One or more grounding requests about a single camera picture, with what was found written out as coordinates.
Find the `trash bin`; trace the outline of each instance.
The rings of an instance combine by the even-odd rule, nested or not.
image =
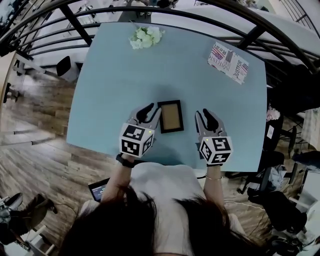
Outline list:
[[[79,69],[75,62],[70,59],[70,56],[65,57],[56,65],[56,74],[69,82],[73,82],[79,76]]]

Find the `black and white marker cube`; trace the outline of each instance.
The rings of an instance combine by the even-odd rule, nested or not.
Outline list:
[[[124,123],[119,137],[120,152],[141,158],[154,142],[155,131]]]
[[[234,151],[230,137],[204,137],[202,139],[200,153],[208,165],[224,164]]]

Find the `wooden floor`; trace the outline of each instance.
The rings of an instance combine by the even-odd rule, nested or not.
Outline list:
[[[115,161],[106,154],[66,143],[75,84],[34,70],[19,77],[13,72],[10,82],[22,97],[17,102],[8,100],[4,104],[1,131],[27,133],[7,135],[2,143],[37,140],[38,144],[0,150],[0,196],[22,192],[21,209],[38,193],[53,200],[59,212],[48,212],[41,224],[48,228],[44,233],[46,238],[59,246],[75,219],[74,211],[78,212],[83,202],[92,199],[88,184],[108,178]],[[285,142],[278,150],[285,153],[287,148]],[[292,170],[291,160],[285,164]],[[294,186],[286,185],[285,194],[295,196],[301,180],[300,174]],[[252,205],[246,194],[237,193],[243,183],[240,179],[224,178],[222,182],[226,201]],[[225,206],[238,216],[250,238],[262,244],[269,237],[265,211],[232,202],[226,202]]]

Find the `dark hair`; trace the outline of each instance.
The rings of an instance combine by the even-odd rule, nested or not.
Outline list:
[[[62,242],[59,256],[154,255],[156,205],[147,194],[145,199],[140,199],[131,187],[123,190],[124,198],[103,202],[75,220]],[[264,254],[247,238],[231,230],[224,208],[203,198],[175,201],[187,212],[189,240],[195,256],[213,252]]]
[[[2,243],[0,243],[0,256],[6,256],[5,247]]]
[[[195,256],[208,255],[214,251],[221,255],[265,254],[248,238],[231,230],[229,215],[224,207],[201,197],[175,201],[188,215],[189,240]]]
[[[59,256],[153,255],[156,206],[123,188],[125,197],[102,202],[79,216],[66,234]]]

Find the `light blue table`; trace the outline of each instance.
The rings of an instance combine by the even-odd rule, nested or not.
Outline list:
[[[215,39],[161,26],[165,34],[159,44],[133,50],[128,38],[135,29],[120,22],[100,26],[75,88],[66,141],[115,156],[122,124],[134,108],[180,100],[184,131],[161,134],[158,125],[156,142],[143,160],[204,168],[195,144],[195,112],[207,108],[223,120],[234,147],[222,169],[256,172],[266,125],[264,62],[219,41],[249,62],[240,85],[208,65]]]

